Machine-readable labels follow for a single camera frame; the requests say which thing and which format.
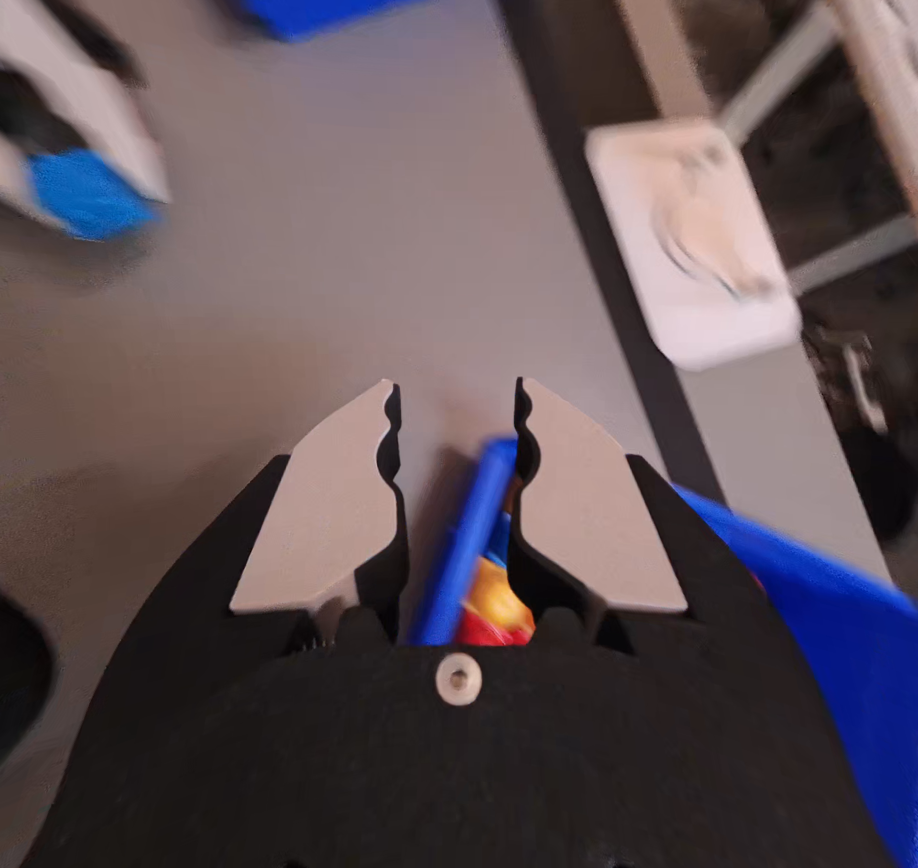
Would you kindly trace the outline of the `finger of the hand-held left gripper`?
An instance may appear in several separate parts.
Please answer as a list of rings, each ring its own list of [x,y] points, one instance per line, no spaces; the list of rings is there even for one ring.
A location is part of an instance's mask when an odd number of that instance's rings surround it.
[[[29,220],[65,231],[64,224],[40,205],[28,159],[7,138],[1,139],[1,200]]]
[[[137,192],[171,202],[163,151],[133,94],[92,60],[42,0],[1,0],[1,51],[2,64],[26,77]]]

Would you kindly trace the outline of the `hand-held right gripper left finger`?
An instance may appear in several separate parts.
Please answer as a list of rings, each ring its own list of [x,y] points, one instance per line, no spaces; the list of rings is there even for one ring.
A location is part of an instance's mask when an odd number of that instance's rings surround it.
[[[301,611],[331,628],[363,605],[397,628],[409,574],[400,390],[380,380],[292,450],[230,599],[236,615]]]

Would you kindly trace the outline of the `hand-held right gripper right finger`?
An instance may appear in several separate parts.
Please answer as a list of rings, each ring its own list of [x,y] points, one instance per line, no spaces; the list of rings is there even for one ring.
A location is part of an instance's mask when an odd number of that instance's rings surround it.
[[[533,378],[516,394],[522,550],[613,610],[683,614],[688,601],[624,448]]]

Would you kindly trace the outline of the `blue mega block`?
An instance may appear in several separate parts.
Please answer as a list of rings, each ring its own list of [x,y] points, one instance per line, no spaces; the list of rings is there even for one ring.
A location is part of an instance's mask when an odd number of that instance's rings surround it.
[[[106,241],[157,219],[149,202],[93,150],[29,154],[26,166],[41,210],[75,239]]]

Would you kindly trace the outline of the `pile of mega blocks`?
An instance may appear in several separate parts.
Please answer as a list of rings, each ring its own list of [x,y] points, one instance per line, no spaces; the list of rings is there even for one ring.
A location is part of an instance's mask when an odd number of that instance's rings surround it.
[[[517,475],[511,478],[486,546],[477,558],[475,578],[455,632],[458,645],[518,647],[528,644],[534,634],[533,614],[512,590],[507,565],[512,506],[521,484]]]

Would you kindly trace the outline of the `black round stand base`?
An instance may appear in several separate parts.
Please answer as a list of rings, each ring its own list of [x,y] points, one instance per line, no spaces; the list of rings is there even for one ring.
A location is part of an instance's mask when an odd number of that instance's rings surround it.
[[[915,514],[915,465],[889,435],[879,434],[871,427],[850,427],[841,432],[839,439],[878,543],[895,542]]]

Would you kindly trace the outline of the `white power strip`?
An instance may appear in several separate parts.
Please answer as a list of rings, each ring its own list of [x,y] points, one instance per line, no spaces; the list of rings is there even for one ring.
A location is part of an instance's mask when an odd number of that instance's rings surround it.
[[[885,385],[868,335],[806,323],[802,342],[836,431],[866,428],[889,435]]]

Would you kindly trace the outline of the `black textured pad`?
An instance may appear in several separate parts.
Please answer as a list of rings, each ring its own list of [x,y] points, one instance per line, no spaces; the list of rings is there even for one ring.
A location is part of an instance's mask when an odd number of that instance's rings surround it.
[[[56,660],[44,630],[1,595],[1,763],[38,720],[52,692]]]

